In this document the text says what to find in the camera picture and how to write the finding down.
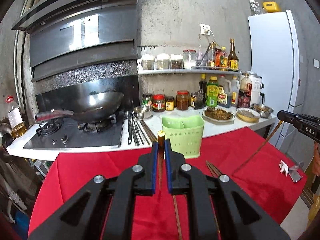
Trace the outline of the metal utensils on counter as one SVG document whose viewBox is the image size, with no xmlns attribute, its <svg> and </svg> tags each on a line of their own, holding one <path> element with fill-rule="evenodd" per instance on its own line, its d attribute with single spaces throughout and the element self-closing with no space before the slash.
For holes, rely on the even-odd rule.
<svg viewBox="0 0 320 240">
<path fill-rule="evenodd" d="M 127 120 L 128 145 L 134 143 L 135 146 L 151 146 L 153 142 L 157 141 L 156 136 L 145 121 L 135 118 L 133 112 L 125 111 L 124 118 Z"/>
</svg>

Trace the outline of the steel bowl right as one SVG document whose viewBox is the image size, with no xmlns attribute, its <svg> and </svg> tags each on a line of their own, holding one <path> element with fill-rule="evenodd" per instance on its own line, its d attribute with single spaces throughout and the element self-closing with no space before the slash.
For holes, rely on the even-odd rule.
<svg viewBox="0 0 320 240">
<path fill-rule="evenodd" d="M 261 118 L 265 118 L 265 119 L 269 118 L 269 116 L 273 113 L 273 109 L 271 107 L 268 107 L 268 106 L 263 105 L 263 104 L 254 103 L 251 106 L 251 109 L 253 109 L 256 112 L 258 112 L 260 117 Z"/>
</svg>

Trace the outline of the white crumpled paper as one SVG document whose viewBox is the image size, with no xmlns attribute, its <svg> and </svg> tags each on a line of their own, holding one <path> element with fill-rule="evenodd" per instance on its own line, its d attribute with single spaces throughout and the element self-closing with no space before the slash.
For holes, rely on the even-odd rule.
<svg viewBox="0 0 320 240">
<path fill-rule="evenodd" d="M 289 167 L 283 160 L 280 161 L 279 168 L 280 168 L 280 173 L 284 174 L 287 177 L 287 175 L 289 174 Z"/>
</svg>

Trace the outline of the black gas stove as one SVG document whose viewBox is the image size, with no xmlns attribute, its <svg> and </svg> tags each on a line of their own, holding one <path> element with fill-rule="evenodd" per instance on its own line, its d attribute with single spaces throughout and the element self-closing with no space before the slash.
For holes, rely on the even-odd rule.
<svg viewBox="0 0 320 240">
<path fill-rule="evenodd" d="M 67 148 L 121 145 L 124 113 L 116 112 L 96 123 L 78 124 L 71 118 L 56 118 L 37 125 L 35 135 L 24 145 L 28 150 L 64 150 Z"/>
</svg>

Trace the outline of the white refrigerator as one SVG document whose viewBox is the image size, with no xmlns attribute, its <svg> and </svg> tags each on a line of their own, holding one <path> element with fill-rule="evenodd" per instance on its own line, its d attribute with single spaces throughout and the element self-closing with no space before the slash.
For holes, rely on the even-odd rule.
<svg viewBox="0 0 320 240">
<path fill-rule="evenodd" d="M 302 28 L 291 11 L 248 18 L 252 71 L 263 78 L 265 105 L 300 114 L 306 87 L 306 48 Z"/>
</svg>

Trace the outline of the green utensil holder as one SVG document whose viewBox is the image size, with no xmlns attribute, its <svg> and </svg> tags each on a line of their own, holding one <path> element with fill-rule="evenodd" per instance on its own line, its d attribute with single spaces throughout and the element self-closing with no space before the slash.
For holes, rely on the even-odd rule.
<svg viewBox="0 0 320 240">
<path fill-rule="evenodd" d="M 170 139 L 171 148 L 184 155 L 185 159 L 200 156 L 200 148 L 204 131 L 204 120 L 199 115 L 187 117 L 162 118 L 165 138 Z"/>
</svg>

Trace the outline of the tall brown sauce bottle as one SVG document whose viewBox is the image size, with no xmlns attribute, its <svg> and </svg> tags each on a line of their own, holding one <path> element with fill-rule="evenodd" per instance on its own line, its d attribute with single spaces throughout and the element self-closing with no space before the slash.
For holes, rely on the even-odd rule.
<svg viewBox="0 0 320 240">
<path fill-rule="evenodd" d="M 227 66 L 230 71 L 238 71 L 239 70 L 239 59 L 235 52 L 235 44 L 234 39 L 230 39 L 230 53 L 228 55 Z"/>
</svg>

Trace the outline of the green sauce bottle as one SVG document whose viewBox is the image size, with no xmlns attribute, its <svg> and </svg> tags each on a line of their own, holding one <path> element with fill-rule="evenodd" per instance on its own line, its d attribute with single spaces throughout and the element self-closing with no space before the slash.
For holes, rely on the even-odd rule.
<svg viewBox="0 0 320 240">
<path fill-rule="evenodd" d="M 216 76 L 210 77 L 210 80 L 207 83 L 206 93 L 207 93 L 206 105 L 208 107 L 216 107 L 217 98 L 219 94 L 219 84 Z"/>
</svg>

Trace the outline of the small steel bowl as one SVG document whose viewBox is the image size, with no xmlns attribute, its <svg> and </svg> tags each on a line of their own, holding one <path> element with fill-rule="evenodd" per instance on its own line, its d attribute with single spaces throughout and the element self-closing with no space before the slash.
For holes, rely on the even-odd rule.
<svg viewBox="0 0 320 240">
<path fill-rule="evenodd" d="M 147 105 L 137 106 L 133 109 L 133 115 L 137 119 L 148 119 L 153 116 L 152 108 Z"/>
</svg>

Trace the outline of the steel wok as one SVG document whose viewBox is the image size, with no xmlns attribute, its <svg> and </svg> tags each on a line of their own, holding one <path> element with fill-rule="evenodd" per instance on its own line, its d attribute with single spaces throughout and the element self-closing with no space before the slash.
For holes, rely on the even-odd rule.
<svg viewBox="0 0 320 240">
<path fill-rule="evenodd" d="M 111 116 L 120 107 L 124 98 L 121 92 L 103 92 L 79 99 L 72 99 L 60 108 L 35 114 L 36 122 L 69 117 L 79 124 L 102 121 Z"/>
</svg>

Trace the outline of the dark soy sauce bottle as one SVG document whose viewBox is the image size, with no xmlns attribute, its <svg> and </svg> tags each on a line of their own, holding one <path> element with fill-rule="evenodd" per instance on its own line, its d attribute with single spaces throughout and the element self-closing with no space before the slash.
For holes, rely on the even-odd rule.
<svg viewBox="0 0 320 240">
<path fill-rule="evenodd" d="M 202 90 L 203 94 L 203 104 L 206 105 L 206 96 L 207 96 L 207 80 L 206 80 L 206 74 L 201 74 L 201 80 L 199 82 L 200 90 Z"/>
</svg>

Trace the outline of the red lid jar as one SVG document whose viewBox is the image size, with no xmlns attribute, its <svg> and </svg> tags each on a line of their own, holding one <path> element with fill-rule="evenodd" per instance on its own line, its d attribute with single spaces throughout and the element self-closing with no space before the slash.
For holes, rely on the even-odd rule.
<svg viewBox="0 0 320 240">
<path fill-rule="evenodd" d="M 152 108 L 154 112 L 165 111 L 165 96 L 163 94 L 155 94 L 152 97 Z"/>
</svg>

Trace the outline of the cooking oil bottle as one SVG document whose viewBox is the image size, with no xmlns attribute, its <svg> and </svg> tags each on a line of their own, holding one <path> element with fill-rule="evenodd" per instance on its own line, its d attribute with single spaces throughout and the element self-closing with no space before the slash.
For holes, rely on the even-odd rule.
<svg viewBox="0 0 320 240">
<path fill-rule="evenodd" d="M 8 120 L 15 138 L 21 137 L 27 131 L 25 122 L 18 103 L 14 100 L 12 95 L 6 98 L 8 107 Z"/>
</svg>

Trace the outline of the wall power socket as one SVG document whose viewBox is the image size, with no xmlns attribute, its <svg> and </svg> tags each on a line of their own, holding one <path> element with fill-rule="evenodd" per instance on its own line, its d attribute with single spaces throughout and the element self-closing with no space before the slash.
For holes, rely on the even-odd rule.
<svg viewBox="0 0 320 240">
<path fill-rule="evenodd" d="M 210 36 L 210 25 L 208 24 L 200 24 L 200 34 Z"/>
</svg>

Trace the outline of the wall shelf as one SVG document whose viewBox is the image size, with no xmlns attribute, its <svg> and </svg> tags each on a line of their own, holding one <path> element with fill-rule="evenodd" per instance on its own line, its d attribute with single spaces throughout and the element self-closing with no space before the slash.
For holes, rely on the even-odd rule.
<svg viewBox="0 0 320 240">
<path fill-rule="evenodd" d="M 155 75 L 155 74 L 212 74 L 212 75 L 241 75 L 242 71 L 224 71 L 212 69 L 210 67 L 192 67 L 191 69 L 152 69 L 143 70 L 137 68 L 138 75 Z"/>
</svg>

